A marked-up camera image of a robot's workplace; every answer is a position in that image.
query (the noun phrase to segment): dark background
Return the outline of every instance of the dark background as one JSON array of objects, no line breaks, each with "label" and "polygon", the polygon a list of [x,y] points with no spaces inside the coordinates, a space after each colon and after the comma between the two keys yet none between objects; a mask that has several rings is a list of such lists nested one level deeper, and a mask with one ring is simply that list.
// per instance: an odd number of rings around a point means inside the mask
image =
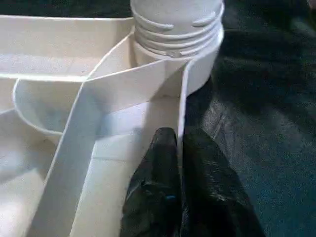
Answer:
[{"label": "dark background", "polygon": [[[212,79],[186,126],[220,146],[267,236],[316,236],[316,30],[306,0],[226,0]],[[2,0],[0,14],[127,17],[128,0]]]}]

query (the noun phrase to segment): white plastic tray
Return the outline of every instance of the white plastic tray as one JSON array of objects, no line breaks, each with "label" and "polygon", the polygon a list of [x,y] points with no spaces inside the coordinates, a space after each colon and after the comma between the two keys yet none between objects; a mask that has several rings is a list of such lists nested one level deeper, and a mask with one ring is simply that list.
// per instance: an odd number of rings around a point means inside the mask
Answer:
[{"label": "white plastic tray", "polygon": [[160,60],[135,48],[132,18],[0,25],[0,236],[117,237],[154,132],[172,127],[181,155],[186,97],[223,35],[193,59]]}]

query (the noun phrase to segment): black material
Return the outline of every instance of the black material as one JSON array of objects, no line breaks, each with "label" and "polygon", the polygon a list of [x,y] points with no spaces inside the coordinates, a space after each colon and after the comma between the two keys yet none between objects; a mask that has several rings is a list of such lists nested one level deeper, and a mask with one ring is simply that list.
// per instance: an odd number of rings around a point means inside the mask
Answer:
[{"label": "black material", "polygon": [[314,237],[316,31],[290,1],[279,11],[262,4],[265,15],[258,2],[226,1],[231,30],[212,81],[188,98],[186,127],[202,128],[219,145],[266,236]]},{"label": "black material", "polygon": [[160,128],[131,178],[120,237],[172,237],[180,221],[176,137],[173,129]]},{"label": "black material", "polygon": [[263,237],[237,174],[202,130],[184,135],[183,170],[191,237]]}]

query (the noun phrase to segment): plastic compartment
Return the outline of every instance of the plastic compartment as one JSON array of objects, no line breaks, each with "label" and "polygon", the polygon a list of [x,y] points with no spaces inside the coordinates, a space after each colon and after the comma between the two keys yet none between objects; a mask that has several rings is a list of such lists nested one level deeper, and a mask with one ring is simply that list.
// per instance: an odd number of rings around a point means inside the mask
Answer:
[{"label": "plastic compartment", "polygon": [[83,81],[132,25],[132,18],[0,16],[0,76]]},{"label": "plastic compartment", "polygon": [[20,237],[29,226],[55,150],[14,110],[0,113],[1,237]]},{"label": "plastic compartment", "polygon": [[14,106],[26,124],[58,144],[80,86],[79,82],[19,79]]},{"label": "plastic compartment", "polygon": [[134,42],[134,32],[131,32],[102,58],[89,75],[89,79],[123,72],[157,61],[155,57],[135,48]]},{"label": "plastic compartment", "polygon": [[178,129],[185,64],[157,61],[83,84],[27,236],[118,236],[129,178],[152,136]]},{"label": "plastic compartment", "polygon": [[9,78],[0,78],[0,114],[12,109],[12,91],[15,80]]}]

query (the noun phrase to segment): white plastic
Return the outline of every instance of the white plastic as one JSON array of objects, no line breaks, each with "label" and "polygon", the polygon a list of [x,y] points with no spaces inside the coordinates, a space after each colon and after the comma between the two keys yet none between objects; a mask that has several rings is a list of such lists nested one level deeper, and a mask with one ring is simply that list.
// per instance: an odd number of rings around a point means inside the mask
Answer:
[{"label": "white plastic", "polygon": [[131,0],[136,41],[147,50],[171,58],[191,57],[218,37],[221,0]]},{"label": "white plastic", "polygon": [[58,144],[80,83],[18,80],[13,91],[21,119]]},{"label": "white plastic", "polygon": [[[161,2],[157,9],[166,9]],[[132,18],[0,17],[8,31],[0,39],[1,237],[117,237],[129,179],[158,128],[176,131],[181,158],[186,98],[209,78],[224,8],[218,0],[183,0],[179,16],[170,9],[156,16],[149,3],[132,8],[148,11],[155,27],[173,28],[142,39],[189,49],[205,33],[209,44],[168,55],[138,40],[149,32],[138,19],[133,30]],[[184,16],[186,4],[199,14]]]},{"label": "white plastic", "polygon": [[14,84],[14,79],[0,78],[0,114],[13,108],[11,94]]},{"label": "white plastic", "polygon": [[84,81],[132,25],[132,18],[0,16],[0,77]]},{"label": "white plastic", "polygon": [[14,110],[0,113],[0,236],[21,237],[32,221],[55,146]]}]

